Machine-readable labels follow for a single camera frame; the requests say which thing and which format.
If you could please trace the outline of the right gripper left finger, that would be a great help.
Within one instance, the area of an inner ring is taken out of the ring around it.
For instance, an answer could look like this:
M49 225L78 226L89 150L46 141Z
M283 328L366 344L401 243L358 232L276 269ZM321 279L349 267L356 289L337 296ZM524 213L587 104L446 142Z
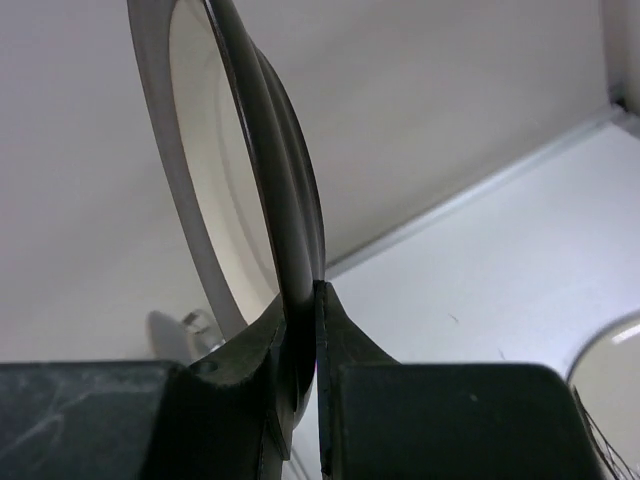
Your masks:
M280 297L192 366L210 388L196 451L215 479L279 479L290 458L290 349Z

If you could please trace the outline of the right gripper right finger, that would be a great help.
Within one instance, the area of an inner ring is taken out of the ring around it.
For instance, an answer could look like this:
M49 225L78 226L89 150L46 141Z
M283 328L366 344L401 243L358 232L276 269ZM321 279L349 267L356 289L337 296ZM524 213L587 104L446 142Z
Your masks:
M349 475L372 412L365 405L371 375L399 362L349 318L326 281L315 283L315 341L321 472Z

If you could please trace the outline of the brown rimmed cream plate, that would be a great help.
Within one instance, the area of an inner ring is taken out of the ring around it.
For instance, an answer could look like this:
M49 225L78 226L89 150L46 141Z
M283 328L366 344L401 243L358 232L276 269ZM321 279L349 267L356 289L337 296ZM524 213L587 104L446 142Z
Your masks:
M301 417L314 376L314 288L325 277L326 246L291 100L232 2L127 8L153 134L204 292L232 336L279 308Z

